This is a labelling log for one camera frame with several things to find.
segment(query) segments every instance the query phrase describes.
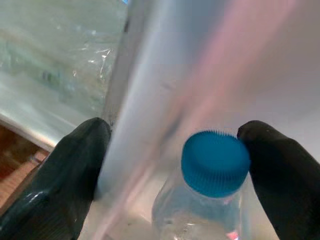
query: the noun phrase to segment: water bottle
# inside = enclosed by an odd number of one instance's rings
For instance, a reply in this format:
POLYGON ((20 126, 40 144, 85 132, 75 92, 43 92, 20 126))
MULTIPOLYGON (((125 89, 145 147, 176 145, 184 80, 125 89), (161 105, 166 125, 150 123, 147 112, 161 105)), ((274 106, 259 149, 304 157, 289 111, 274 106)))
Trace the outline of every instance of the water bottle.
POLYGON ((165 182, 152 208, 160 240, 248 240, 245 145, 232 135, 203 131, 182 150, 181 167, 165 182))

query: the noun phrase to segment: clear plastic bottle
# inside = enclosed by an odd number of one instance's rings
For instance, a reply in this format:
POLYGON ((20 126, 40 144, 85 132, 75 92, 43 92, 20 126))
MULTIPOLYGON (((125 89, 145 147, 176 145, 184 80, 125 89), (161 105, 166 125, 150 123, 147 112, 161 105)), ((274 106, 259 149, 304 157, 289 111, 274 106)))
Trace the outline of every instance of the clear plastic bottle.
POLYGON ((191 136, 181 168, 155 199, 152 224, 160 240, 248 240, 243 188, 250 167, 244 144, 231 135, 191 136))

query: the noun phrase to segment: blue bottle cap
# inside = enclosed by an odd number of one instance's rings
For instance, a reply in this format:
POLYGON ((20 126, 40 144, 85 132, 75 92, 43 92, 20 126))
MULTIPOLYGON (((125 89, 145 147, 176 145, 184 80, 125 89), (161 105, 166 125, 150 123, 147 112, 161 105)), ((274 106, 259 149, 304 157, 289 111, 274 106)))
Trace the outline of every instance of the blue bottle cap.
POLYGON ((203 131, 191 136, 182 151, 184 181, 196 192, 222 198, 236 192, 250 167, 246 146, 235 137, 203 131))

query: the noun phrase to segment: plastic bottle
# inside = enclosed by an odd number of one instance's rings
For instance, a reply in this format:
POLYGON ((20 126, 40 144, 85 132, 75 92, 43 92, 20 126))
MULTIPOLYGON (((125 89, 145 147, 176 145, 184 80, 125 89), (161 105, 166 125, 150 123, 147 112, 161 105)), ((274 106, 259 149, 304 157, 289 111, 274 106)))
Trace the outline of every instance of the plastic bottle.
POLYGON ((248 240, 243 187, 250 167, 244 144, 231 135, 191 136, 181 168, 155 199, 152 224, 160 240, 248 240))

